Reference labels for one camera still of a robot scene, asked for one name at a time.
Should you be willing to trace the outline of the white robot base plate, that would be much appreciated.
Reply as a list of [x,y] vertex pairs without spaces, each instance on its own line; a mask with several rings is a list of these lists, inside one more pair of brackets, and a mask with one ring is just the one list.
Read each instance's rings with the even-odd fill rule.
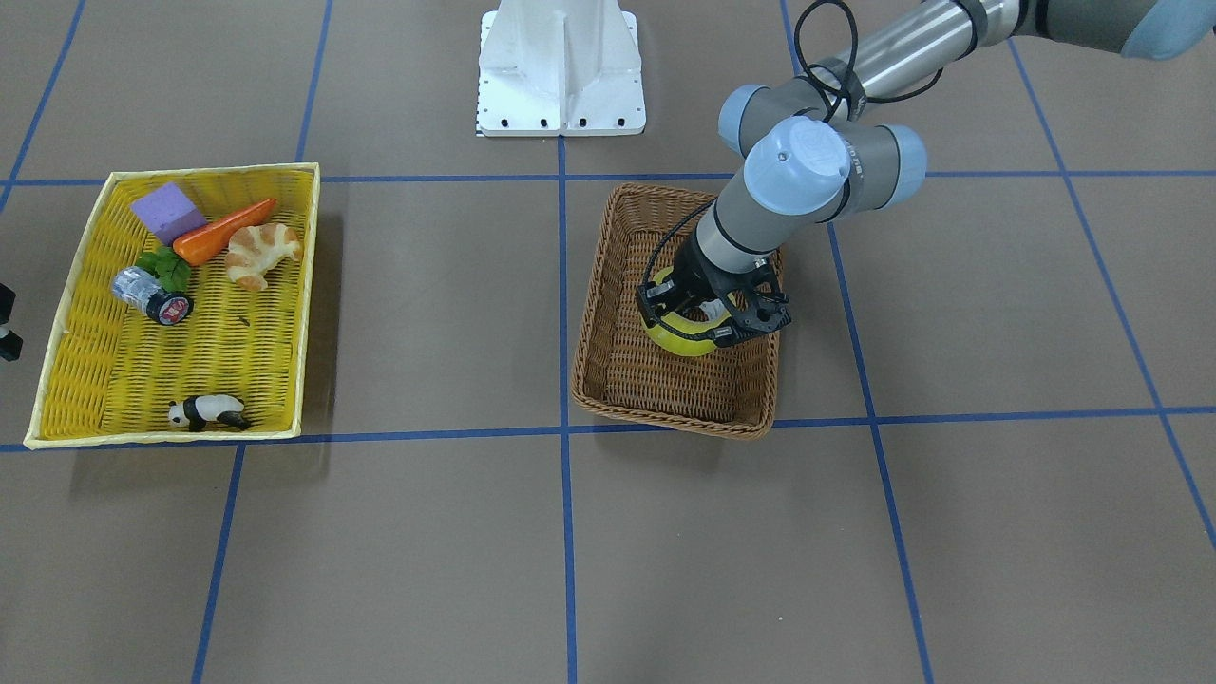
[[501,1],[479,28],[478,135],[644,131],[638,21],[619,2]]

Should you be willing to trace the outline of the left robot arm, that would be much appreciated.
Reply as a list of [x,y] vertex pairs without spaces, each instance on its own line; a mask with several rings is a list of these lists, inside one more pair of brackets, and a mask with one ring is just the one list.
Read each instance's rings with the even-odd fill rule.
[[1162,61],[1214,30],[1211,1],[923,1],[848,50],[810,61],[779,86],[738,86],[717,134],[742,167],[677,223],[672,264],[652,253],[636,307],[648,337],[700,357],[776,333],[790,321],[775,253],[795,231],[882,211],[921,190],[928,152],[902,125],[867,127],[869,105],[924,92],[942,67],[1013,35]]

